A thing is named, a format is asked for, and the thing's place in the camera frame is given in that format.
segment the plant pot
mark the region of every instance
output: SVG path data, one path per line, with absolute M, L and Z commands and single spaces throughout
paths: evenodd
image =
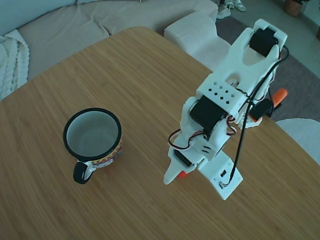
M 319 39 L 319 41 L 320 41 L 320 26 L 319 26 L 318 32 L 316 34 L 316 38 Z
M 294 0 L 285 0 L 284 11 L 292 17 L 298 17 L 302 8 L 302 4 Z

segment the white robotic arm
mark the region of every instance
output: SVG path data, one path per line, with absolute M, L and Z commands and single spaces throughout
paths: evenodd
M 243 178 L 235 169 L 229 182 L 234 163 L 222 151 L 231 135 L 227 134 L 228 121 L 232 119 L 242 128 L 249 96 L 255 92 L 252 104 L 265 97 L 276 67 L 262 79 L 279 61 L 286 39 L 284 32 L 262 19 L 242 32 L 222 63 L 196 90 L 196 97 L 183 105 L 180 132 L 168 152 L 171 163 L 164 184 L 181 172 L 198 169 L 224 200 L 235 190 Z M 248 117 L 246 127 L 257 126 L 261 120 Z

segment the white cushion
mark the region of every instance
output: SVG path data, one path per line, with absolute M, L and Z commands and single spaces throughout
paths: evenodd
M 76 0 L 0 0 L 0 36 Z
M 214 71 L 229 52 L 230 44 L 218 37 L 215 21 L 194 12 L 164 30 L 164 37 Z

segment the gray rug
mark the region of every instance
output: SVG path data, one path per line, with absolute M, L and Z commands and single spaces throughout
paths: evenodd
M 247 26 L 228 17 L 219 21 L 216 28 L 219 37 L 232 44 Z M 320 122 L 320 79 L 293 56 L 279 66 L 270 90 L 275 93 L 280 88 L 287 89 L 288 96 L 274 111 L 275 121 L 302 118 Z

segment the mug handle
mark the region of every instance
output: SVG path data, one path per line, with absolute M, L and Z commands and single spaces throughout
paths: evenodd
M 77 161 L 73 169 L 73 179 L 78 184 L 85 184 L 91 178 L 92 173 L 96 170 L 91 162 Z

